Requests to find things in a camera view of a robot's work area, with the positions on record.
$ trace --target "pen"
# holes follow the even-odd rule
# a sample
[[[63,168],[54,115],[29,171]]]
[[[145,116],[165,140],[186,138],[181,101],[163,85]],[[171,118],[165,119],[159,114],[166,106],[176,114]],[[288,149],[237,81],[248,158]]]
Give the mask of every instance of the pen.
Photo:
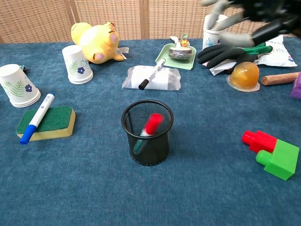
[[[48,108],[50,107],[52,101],[54,100],[55,95],[53,93],[48,93],[38,108],[37,112],[35,113],[34,117],[26,127],[25,132],[23,133],[23,136],[20,139],[20,144],[26,145],[34,132],[37,130],[39,123],[43,119],[45,113],[47,112]]]
[[[153,113],[150,115],[149,119],[147,120],[142,133],[140,134],[141,137],[150,137],[155,134],[157,128],[163,122],[164,117],[161,114]],[[134,146],[134,153],[140,154],[144,146],[146,145],[147,140],[138,140]]]
[[[165,64],[166,60],[164,58],[160,59],[156,66],[154,66],[153,70],[148,79],[144,79],[143,82],[138,86],[140,90],[144,90],[147,84],[152,81],[156,74],[162,69],[163,65]]]

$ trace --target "stuffed animal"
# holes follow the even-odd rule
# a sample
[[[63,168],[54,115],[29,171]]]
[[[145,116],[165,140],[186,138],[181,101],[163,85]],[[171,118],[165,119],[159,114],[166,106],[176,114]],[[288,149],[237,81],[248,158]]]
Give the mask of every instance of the stuffed animal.
[[[85,57],[92,63],[102,64],[110,59],[124,60],[122,55],[116,54],[119,35],[112,22],[96,26],[85,22],[76,23],[71,28],[71,38],[82,47]]]

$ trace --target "blue carpet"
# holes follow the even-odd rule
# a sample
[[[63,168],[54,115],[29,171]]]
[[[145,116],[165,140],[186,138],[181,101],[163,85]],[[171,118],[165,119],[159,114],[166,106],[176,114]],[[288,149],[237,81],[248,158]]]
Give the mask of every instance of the blue carpet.
[[[94,78],[73,85],[62,49],[72,43],[1,44],[0,66],[25,65],[41,98],[11,105],[0,89],[0,225],[276,226],[301,221],[300,162],[288,181],[263,170],[241,142],[245,130],[262,130],[301,146],[301,100],[291,84],[243,93],[225,74],[213,76],[195,59],[179,69],[181,89],[121,89],[128,68],[155,65],[170,40],[121,41],[127,60],[91,64]],[[200,51],[201,40],[190,40]],[[260,66],[261,77],[301,71],[301,40],[285,37],[296,68]],[[76,113],[73,135],[20,145],[16,127],[48,92],[52,106]],[[129,155],[121,115],[131,103],[155,99],[174,113],[170,154],[157,166]]]

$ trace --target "paper cup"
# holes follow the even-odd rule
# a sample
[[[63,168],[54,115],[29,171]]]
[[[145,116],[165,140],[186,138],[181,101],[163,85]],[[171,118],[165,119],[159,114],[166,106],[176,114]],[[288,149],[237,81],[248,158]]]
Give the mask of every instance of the paper cup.
[[[68,79],[73,84],[83,84],[93,78],[93,72],[89,62],[84,56],[83,50],[78,45],[71,45],[63,48]]]
[[[203,27],[204,34],[203,34],[202,49],[205,49],[209,46],[218,45],[221,43],[221,40],[220,40],[218,34],[221,33],[222,31],[217,31],[215,26],[211,30],[207,29],[208,23],[209,23],[209,18],[210,18],[210,15],[205,16],[204,27]],[[219,23],[220,21],[222,21],[226,18],[228,18],[226,15],[220,14],[216,23]]]
[[[0,83],[14,107],[27,107],[41,97],[40,91],[17,64],[0,67]]]

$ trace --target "green toy block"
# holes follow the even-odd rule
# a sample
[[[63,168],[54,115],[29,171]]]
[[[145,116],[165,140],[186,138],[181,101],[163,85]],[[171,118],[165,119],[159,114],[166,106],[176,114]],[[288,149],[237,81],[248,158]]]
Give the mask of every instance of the green toy block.
[[[298,147],[277,139],[274,151],[269,153],[260,150],[256,155],[256,161],[265,166],[265,171],[287,180],[295,173],[298,154]]]

